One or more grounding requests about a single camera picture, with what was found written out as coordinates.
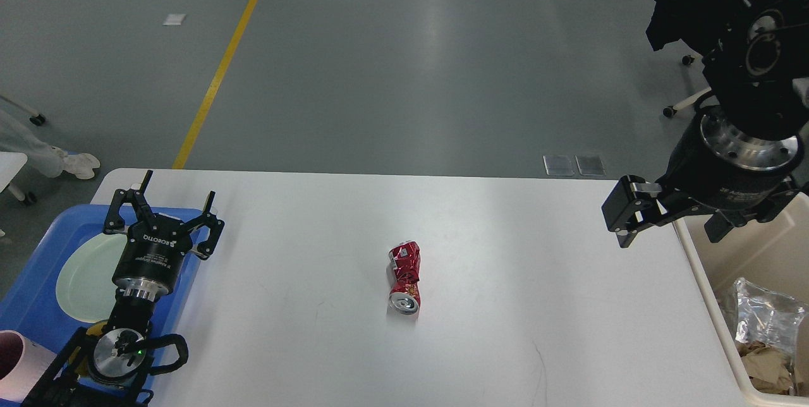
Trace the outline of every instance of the white plate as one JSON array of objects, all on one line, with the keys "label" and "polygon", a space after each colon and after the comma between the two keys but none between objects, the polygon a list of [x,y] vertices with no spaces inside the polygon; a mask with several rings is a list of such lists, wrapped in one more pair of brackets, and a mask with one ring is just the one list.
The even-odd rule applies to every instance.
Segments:
[{"label": "white plate", "polygon": [[56,300],[67,315],[89,324],[109,318],[113,272],[125,244],[124,234],[97,234],[70,255],[56,281]]}]

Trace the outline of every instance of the plastic bag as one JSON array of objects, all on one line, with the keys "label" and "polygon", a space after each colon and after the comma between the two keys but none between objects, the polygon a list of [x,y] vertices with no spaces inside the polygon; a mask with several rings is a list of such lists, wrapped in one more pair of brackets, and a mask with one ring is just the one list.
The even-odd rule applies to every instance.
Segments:
[{"label": "plastic bag", "polygon": [[809,305],[744,277],[733,283],[719,303],[734,340],[743,344],[760,341],[779,349],[789,358],[789,371],[793,371],[798,326]]}]

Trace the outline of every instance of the crumpled paper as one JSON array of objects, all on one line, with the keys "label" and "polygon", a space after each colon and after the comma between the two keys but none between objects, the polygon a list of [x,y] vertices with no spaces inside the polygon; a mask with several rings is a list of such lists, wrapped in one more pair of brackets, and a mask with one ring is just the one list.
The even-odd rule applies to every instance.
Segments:
[{"label": "crumpled paper", "polygon": [[[789,394],[792,375],[788,369],[789,357],[785,353],[760,341],[749,344],[737,342],[736,349],[755,389],[771,394]],[[795,379],[796,383],[803,383],[798,376]]]}]

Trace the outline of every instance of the red can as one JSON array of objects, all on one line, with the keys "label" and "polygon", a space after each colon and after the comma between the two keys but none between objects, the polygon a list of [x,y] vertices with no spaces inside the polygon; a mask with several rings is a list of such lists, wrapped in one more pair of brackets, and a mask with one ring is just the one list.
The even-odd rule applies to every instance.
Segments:
[{"label": "red can", "polygon": [[407,241],[391,249],[387,254],[391,259],[394,284],[388,297],[390,306],[405,315],[415,314],[422,304],[418,294],[418,268],[422,263],[418,244]]}]

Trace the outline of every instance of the can lid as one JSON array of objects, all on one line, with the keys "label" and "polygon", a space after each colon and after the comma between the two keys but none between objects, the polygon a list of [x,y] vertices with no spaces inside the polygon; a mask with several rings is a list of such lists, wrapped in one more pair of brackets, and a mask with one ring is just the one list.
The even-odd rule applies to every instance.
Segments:
[{"label": "can lid", "polygon": [[405,315],[418,312],[418,301],[416,301],[416,298],[403,292],[393,292],[390,295],[390,304],[393,309]]}]

